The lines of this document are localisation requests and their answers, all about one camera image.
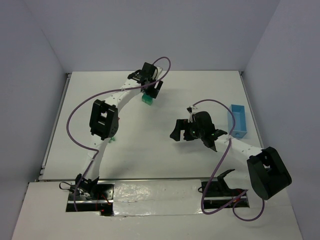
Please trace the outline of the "blue plastic bin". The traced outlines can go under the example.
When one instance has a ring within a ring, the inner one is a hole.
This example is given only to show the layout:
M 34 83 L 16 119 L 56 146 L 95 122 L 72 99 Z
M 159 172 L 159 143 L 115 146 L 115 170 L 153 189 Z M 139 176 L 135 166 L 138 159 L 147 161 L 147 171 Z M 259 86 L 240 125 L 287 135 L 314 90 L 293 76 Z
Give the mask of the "blue plastic bin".
M 243 105 L 231 104 L 229 109 L 235 119 L 235 127 L 231 135 L 234 138 L 242 139 L 247 134 L 245 107 Z

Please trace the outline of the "green letter cube F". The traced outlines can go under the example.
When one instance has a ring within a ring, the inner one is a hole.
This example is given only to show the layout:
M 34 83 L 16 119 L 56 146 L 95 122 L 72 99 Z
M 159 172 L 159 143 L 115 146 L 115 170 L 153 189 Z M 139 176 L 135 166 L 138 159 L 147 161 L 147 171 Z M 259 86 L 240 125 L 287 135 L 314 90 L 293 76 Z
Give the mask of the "green letter cube F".
M 153 101 L 152 101 L 152 100 L 147 100 L 145 103 L 146 103 L 147 105 L 151 106 L 151 105 L 153 104 Z

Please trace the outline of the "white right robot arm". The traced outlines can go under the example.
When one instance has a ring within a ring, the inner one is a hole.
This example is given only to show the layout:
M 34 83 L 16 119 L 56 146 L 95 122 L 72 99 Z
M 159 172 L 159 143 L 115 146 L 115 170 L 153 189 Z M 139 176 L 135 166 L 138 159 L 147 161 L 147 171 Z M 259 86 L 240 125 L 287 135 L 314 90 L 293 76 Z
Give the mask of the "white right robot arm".
M 229 136 L 226 131 L 215 128 L 206 111 L 191 113 L 188 119 L 177 119 L 170 138 L 180 141 L 181 132 L 185 141 L 200 139 L 207 148 L 220 153 L 228 150 L 229 156 L 246 164 L 249 179 L 243 180 L 240 188 L 251 184 L 265 201 L 292 184 L 291 175 L 275 148 L 255 147 Z

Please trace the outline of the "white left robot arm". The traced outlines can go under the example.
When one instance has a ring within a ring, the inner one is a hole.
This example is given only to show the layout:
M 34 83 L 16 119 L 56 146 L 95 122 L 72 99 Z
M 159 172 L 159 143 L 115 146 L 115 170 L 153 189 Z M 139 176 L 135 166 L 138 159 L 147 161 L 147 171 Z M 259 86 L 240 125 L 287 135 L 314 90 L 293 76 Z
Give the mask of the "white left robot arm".
M 70 137 L 75 144 L 87 150 L 83 173 L 79 173 L 75 178 L 78 195 L 91 199 L 97 194 L 102 158 L 107 144 L 119 129 L 120 111 L 139 94 L 155 99 L 163 84 L 160 77 L 162 71 L 161 67 L 145 62 L 142 69 L 128 75 L 120 88 L 106 91 L 111 94 L 109 97 L 99 100 L 98 93 L 89 98 L 94 99 L 89 118 L 90 145 L 85 146 Z

